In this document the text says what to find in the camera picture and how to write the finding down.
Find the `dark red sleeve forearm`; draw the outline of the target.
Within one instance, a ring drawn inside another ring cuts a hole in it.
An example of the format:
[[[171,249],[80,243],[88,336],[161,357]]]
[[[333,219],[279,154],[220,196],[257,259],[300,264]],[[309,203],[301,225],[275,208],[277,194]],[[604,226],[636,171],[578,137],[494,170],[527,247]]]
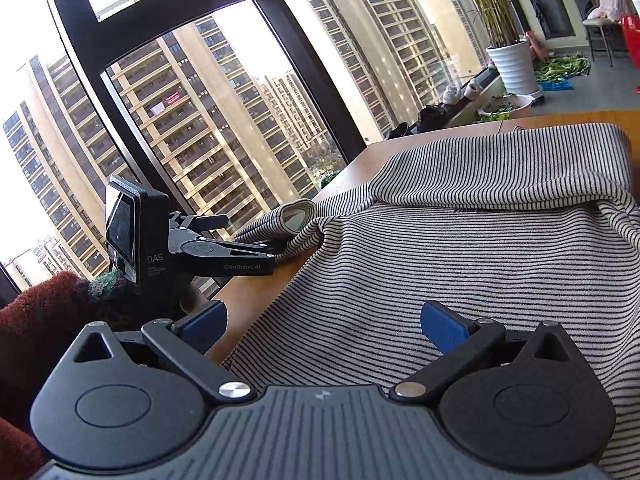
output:
[[[30,434],[29,410],[79,331],[106,321],[122,330],[127,284],[116,273],[88,281],[62,272],[1,310],[1,477],[27,479],[44,458]]]

